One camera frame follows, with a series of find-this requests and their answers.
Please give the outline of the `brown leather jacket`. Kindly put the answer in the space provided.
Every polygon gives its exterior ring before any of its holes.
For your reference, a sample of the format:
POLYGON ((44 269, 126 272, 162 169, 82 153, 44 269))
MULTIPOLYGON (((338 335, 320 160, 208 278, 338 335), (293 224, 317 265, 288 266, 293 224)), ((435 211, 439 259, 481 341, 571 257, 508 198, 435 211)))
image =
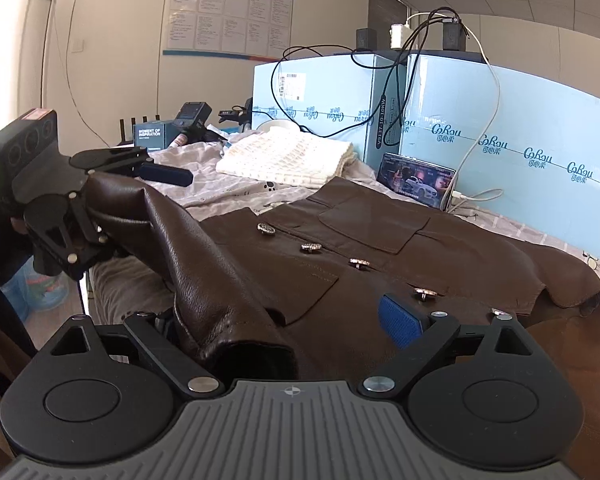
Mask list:
POLYGON ((150 185, 93 174, 90 216, 172 290, 181 349, 224 382, 359 382, 395 353, 382 296, 417 289, 467 324, 516 315, 584 407, 567 456, 600 479, 600 278, 560 249, 514 240, 334 179, 264 214, 198 221, 150 185))

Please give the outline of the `dark blue product box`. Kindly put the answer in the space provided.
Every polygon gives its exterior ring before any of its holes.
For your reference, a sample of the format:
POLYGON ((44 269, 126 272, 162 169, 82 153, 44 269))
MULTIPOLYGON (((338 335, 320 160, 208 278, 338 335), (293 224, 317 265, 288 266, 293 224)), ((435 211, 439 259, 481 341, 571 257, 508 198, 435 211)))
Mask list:
POLYGON ((169 147, 180 134, 173 122, 142 122, 133 127, 135 146, 146 148, 148 152, 162 151, 169 147))

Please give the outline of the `white waffle blanket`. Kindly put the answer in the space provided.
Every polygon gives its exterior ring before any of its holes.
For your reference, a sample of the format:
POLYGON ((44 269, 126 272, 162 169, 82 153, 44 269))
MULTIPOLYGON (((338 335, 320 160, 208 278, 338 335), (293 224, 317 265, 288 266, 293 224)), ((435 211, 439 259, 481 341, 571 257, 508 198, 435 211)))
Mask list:
POLYGON ((321 188, 356 159, 350 142, 274 127, 233 142, 216 164, 231 176, 302 188, 321 188))

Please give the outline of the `smartphone showing video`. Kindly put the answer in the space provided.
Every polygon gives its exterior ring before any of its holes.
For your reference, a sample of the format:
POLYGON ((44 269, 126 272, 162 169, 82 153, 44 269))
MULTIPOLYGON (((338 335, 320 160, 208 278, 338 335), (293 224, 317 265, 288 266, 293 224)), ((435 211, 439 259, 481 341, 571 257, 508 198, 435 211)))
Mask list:
POLYGON ((454 169, 386 153, 380 162, 377 181, 396 194, 440 209, 454 176, 454 169))

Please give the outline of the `white air conditioner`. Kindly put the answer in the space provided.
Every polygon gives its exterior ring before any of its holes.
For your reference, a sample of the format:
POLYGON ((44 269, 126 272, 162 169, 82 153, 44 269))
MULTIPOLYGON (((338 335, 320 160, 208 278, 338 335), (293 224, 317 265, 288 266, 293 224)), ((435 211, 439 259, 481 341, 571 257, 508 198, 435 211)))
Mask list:
POLYGON ((56 0, 22 0, 19 15, 14 82, 16 116, 40 108, 46 95, 48 36, 56 0))

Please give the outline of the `light blue foam board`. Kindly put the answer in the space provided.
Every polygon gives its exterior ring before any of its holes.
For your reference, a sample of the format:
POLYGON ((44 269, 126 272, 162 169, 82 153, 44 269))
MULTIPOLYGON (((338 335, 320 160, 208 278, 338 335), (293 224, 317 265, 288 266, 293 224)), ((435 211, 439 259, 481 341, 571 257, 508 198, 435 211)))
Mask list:
POLYGON ((487 210, 600 259, 600 99, 486 64, 412 55, 400 153, 456 172, 487 210))
POLYGON ((288 120, 322 138, 350 142, 377 169, 399 149, 406 67, 373 53, 334 54, 258 65, 251 127, 288 120))

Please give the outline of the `black power adapter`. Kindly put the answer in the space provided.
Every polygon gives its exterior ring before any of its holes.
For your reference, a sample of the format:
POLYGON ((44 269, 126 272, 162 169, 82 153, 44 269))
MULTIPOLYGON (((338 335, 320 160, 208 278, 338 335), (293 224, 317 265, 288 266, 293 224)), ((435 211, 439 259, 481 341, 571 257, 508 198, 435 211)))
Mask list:
POLYGON ((443 22, 442 50, 452 52, 466 51, 467 32, 463 23, 457 18, 443 22))

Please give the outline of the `wall information poster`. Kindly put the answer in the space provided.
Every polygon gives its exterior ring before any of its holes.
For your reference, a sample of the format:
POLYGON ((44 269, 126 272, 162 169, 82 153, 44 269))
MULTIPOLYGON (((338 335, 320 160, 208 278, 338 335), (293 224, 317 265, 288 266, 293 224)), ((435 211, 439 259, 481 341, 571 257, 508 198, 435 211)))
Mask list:
POLYGON ((294 0, 166 0, 164 55, 275 60, 290 46, 294 0))

